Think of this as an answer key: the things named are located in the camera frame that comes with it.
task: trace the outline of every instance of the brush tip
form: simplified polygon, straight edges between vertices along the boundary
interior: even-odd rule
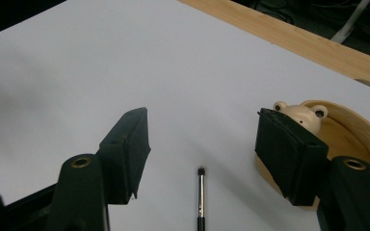
[[[205,175],[205,168],[200,167],[200,168],[198,169],[198,175]]]

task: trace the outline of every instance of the white table surface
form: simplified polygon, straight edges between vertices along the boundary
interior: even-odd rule
[[[6,204],[94,153],[127,111],[148,108],[139,198],[111,230],[319,230],[259,175],[260,108],[324,99],[370,120],[370,88],[174,0],[76,1],[0,33],[0,194]]]

